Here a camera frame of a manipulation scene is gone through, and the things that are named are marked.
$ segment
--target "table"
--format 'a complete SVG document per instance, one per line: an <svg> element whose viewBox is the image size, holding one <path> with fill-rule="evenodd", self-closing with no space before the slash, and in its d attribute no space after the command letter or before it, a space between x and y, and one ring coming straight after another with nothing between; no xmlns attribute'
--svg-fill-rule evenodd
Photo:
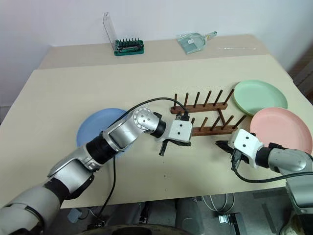
<svg viewBox="0 0 313 235"><path fill-rule="evenodd" d="M258 79L279 88L289 110L299 115L313 132L313 108L294 86L288 74L270 55L237 56L198 60L86 66L35 70L0 127L0 204L3 206L22 190L39 184L51 167L76 147L80 124L92 113L110 107L128 109L144 100L189 92L190 102L201 92L199 102L211 89L211 97L224 90L225 99L234 85ZM159 101L148 107L171 121L172 103ZM225 118L242 112L231 100ZM191 114L195 126L204 117L213 123L217 112ZM248 130L250 118L242 123ZM217 148L216 140L229 136L193 137L191 147L168 144L164 157L161 144L142 135L123 156L116 159L117 183L109 204L167 198L240 192L281 187L284 181L249 184L230 170L229 155ZM277 174L242 164L240 172L251 179ZM65 201L63 208L100 205L112 186L112 161L95 174L83 194Z"/></svg>

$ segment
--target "plate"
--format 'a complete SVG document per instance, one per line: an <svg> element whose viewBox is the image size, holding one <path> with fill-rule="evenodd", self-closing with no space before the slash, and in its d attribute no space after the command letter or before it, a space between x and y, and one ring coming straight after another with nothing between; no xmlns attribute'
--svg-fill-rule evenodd
<svg viewBox="0 0 313 235"><path fill-rule="evenodd" d="M284 94L273 85L249 80L235 86L234 100L241 110L253 116L268 107L288 108Z"/></svg>
<svg viewBox="0 0 313 235"><path fill-rule="evenodd" d="M306 124L296 114L282 108L266 108L251 121L250 132L265 146L270 142L285 148L312 153L312 136Z"/></svg>
<svg viewBox="0 0 313 235"><path fill-rule="evenodd" d="M105 131L125 112L122 109L110 108L90 115L78 129L76 137L77 146L82 146L97 137L101 131Z"/></svg>

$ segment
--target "green plate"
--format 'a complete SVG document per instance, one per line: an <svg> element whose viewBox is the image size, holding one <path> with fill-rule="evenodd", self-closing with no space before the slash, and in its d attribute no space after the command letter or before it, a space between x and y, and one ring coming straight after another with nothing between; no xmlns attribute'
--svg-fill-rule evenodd
<svg viewBox="0 0 313 235"><path fill-rule="evenodd" d="M251 116L268 107L284 109L288 107L286 97L280 90L269 83L258 80L238 83L235 86L234 100L241 110Z"/></svg>

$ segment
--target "wooden peg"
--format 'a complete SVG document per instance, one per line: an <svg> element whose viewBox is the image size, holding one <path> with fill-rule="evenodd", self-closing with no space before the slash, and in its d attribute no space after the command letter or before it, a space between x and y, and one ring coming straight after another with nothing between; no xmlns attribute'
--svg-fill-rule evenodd
<svg viewBox="0 0 313 235"><path fill-rule="evenodd" d="M219 98L221 97L222 92L223 92L223 90L220 90L220 93L217 95L216 100L215 100L213 106L215 106L217 101L219 101Z"/></svg>
<svg viewBox="0 0 313 235"><path fill-rule="evenodd" d="M209 91L209 93L207 94L207 97L206 97L205 102L203 104L204 107L206 106L206 104L207 104L207 102L208 102L208 100L210 98L211 93L212 93L212 91Z"/></svg>
<svg viewBox="0 0 313 235"><path fill-rule="evenodd" d="M202 123L202 125L201 125L201 127L200 127L200 131L203 130L204 125L206 124L206 121L207 121L207 117L205 117L205 119L203 120L203 123Z"/></svg>
<svg viewBox="0 0 313 235"><path fill-rule="evenodd" d="M177 94L175 94L174 100L175 100L175 102L174 102L174 109L176 109Z"/></svg>
<svg viewBox="0 0 313 235"><path fill-rule="evenodd" d="M229 98L231 97L231 95L234 93L235 89L232 89L229 93L229 95L227 96L226 100L224 101L223 105L227 104L227 101L229 100Z"/></svg>
<svg viewBox="0 0 313 235"><path fill-rule="evenodd" d="M222 127L222 130L230 123L230 121L234 118L234 116L230 116L230 118L227 120L227 122L225 122L225 124Z"/></svg>
<svg viewBox="0 0 313 235"><path fill-rule="evenodd" d="M220 119L221 119L221 118L218 116L217 119L216 119L216 121L215 121L215 123L214 123L213 126L210 128L211 131L214 130L215 126L217 125L217 123L219 122Z"/></svg>
<svg viewBox="0 0 313 235"><path fill-rule="evenodd" d="M243 115L241 119L232 127L232 129L236 129L237 126L246 118L246 115Z"/></svg>
<svg viewBox="0 0 313 235"><path fill-rule="evenodd" d="M224 119L223 113L222 113L221 109L218 109L217 111L219 112L219 115L220 115L221 120L222 120L222 124L224 126L225 125L225 119Z"/></svg>
<svg viewBox="0 0 313 235"><path fill-rule="evenodd" d="M185 107L186 107L186 105L187 105L188 96L189 96L189 94L188 94L188 92L187 92L187 93L186 93L186 97L185 97L185 103L184 103L184 106L185 106Z"/></svg>
<svg viewBox="0 0 313 235"><path fill-rule="evenodd" d="M196 105L197 105L197 101L198 101L198 99L199 99L199 95L200 95L200 92L197 93L196 100L195 100L195 103L194 103L194 108L195 108Z"/></svg>

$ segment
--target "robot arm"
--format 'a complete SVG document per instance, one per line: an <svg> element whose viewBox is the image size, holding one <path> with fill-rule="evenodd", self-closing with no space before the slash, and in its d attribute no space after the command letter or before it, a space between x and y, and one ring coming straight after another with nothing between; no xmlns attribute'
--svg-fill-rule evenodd
<svg viewBox="0 0 313 235"><path fill-rule="evenodd" d="M62 202L77 198L92 183L94 173L117 153L123 152L140 134L157 141L190 146L192 124L177 118L170 124L147 108L137 108L124 119L59 161L48 180L30 188L0 209L0 235L38 234L49 227Z"/></svg>
<svg viewBox="0 0 313 235"><path fill-rule="evenodd" d="M264 144L254 135L243 129L233 133L228 141L228 147L222 141L218 141L217 145L232 154L232 169L246 182L265 183L270 180L258 181L243 178L237 172L241 160L253 168L257 166L270 168L283 176L294 173L303 174L287 178L286 188L297 214L313 214L313 161L311 155L296 149L286 149L274 143L264 147ZM310 172L311 175L304 175L304 172Z"/></svg>

